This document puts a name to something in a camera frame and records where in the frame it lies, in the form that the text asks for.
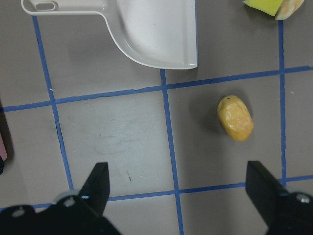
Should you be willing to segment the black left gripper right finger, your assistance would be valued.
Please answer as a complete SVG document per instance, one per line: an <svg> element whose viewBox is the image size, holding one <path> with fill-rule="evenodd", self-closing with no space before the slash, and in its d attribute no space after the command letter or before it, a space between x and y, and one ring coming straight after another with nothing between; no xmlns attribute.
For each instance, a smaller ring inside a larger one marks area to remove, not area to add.
<svg viewBox="0 0 313 235"><path fill-rule="evenodd" d="M246 193L263 220L274 220L288 198L288 191L260 161L248 161Z"/></svg>

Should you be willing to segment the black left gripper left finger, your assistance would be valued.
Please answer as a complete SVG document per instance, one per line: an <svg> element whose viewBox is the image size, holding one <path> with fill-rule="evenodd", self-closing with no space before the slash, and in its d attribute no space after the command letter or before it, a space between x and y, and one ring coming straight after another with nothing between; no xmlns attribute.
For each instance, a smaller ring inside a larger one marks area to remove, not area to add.
<svg viewBox="0 0 313 235"><path fill-rule="evenodd" d="M107 162L96 163L78 196L102 216L109 198L109 167Z"/></svg>

